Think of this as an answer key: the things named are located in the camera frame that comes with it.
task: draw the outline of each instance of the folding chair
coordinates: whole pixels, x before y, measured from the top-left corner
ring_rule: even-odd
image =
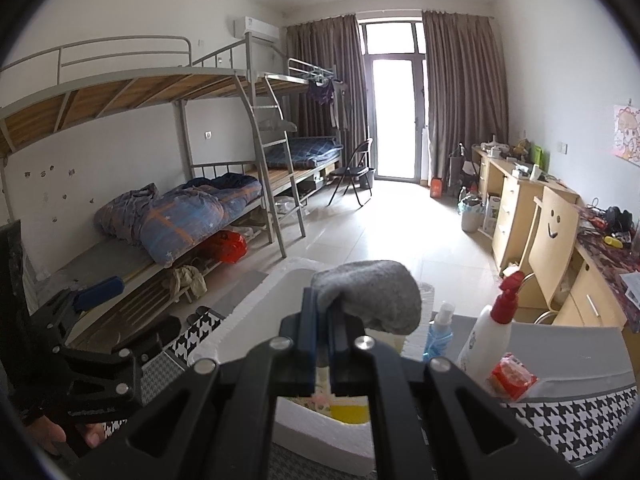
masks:
[[[329,173],[329,175],[332,177],[339,176],[340,180],[338,181],[338,184],[335,186],[334,194],[331,195],[331,200],[329,200],[327,207],[331,205],[331,202],[334,200],[334,196],[337,193],[338,188],[340,187],[340,185],[342,184],[342,181],[345,178],[348,178],[350,180],[351,187],[353,187],[353,190],[356,193],[356,200],[358,201],[358,204],[360,205],[360,207],[364,206],[364,204],[366,204],[369,200],[371,200],[371,197],[373,197],[373,193],[371,192],[372,184],[369,181],[369,171],[370,171],[369,153],[371,151],[372,142],[373,142],[373,139],[367,139],[363,143],[359,144],[358,147],[353,151],[353,154],[351,155],[351,158],[349,159],[349,163],[347,164],[347,166],[345,166],[344,168],[337,168],[336,170],[333,170],[331,173]],[[365,202],[364,204],[360,202],[360,197],[358,196],[358,190],[356,189],[356,185],[354,183],[354,179],[361,178],[363,176],[367,180],[367,184],[369,187],[369,194],[370,194],[369,199],[367,199],[367,202]],[[349,183],[347,183],[347,187],[344,188],[344,193],[342,194],[342,196],[345,196],[348,190],[349,190]]]

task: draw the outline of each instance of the upper bunk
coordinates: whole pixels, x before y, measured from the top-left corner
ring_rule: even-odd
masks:
[[[65,53],[75,47],[89,44],[115,44],[129,40],[177,40],[183,42],[183,50],[120,50],[98,56],[65,59]],[[284,60],[285,74],[252,71],[253,46],[264,44],[272,48]],[[246,68],[234,67],[234,49],[244,46]],[[228,52],[229,68],[219,67],[220,54]],[[273,43],[260,40],[247,33],[243,40],[217,49],[197,60],[192,59],[191,42],[181,36],[114,36],[76,41],[36,52],[0,68],[2,73],[37,57],[58,54],[57,84],[31,93],[0,108],[0,156],[8,156],[38,140],[49,137],[66,128],[76,126],[137,108],[167,104],[176,101],[232,97],[238,95],[235,76],[242,88],[250,93],[252,80],[255,95],[267,96],[268,78],[276,95],[306,91],[310,81],[322,81],[334,77],[334,72],[288,58]],[[188,57],[184,66],[136,68],[116,72],[99,73],[67,82],[61,82],[62,69],[82,63],[121,56],[145,56],[176,54]]]

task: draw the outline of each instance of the air conditioner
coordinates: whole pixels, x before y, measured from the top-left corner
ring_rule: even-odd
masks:
[[[276,42],[280,40],[280,29],[269,23],[261,22],[255,18],[245,16],[234,21],[234,35],[238,40],[243,40],[244,35],[252,32],[256,38]]]

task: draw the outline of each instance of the drawer handle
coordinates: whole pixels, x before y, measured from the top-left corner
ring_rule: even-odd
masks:
[[[596,317],[600,317],[600,313],[598,312],[598,309],[596,308],[596,305],[595,303],[593,303],[593,300],[591,299],[591,296],[589,294],[587,294],[587,301],[591,305],[591,308],[593,309],[593,313],[596,315]]]

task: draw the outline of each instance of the blue quilt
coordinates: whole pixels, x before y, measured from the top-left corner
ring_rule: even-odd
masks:
[[[248,175],[194,178],[162,196],[154,184],[129,191],[98,209],[94,223],[106,234],[142,245],[170,267],[176,258],[237,219],[262,193]]]
[[[343,146],[334,137],[289,138],[291,161],[297,170],[317,168],[335,158]],[[266,152],[268,168],[286,168],[284,145],[278,144]]]

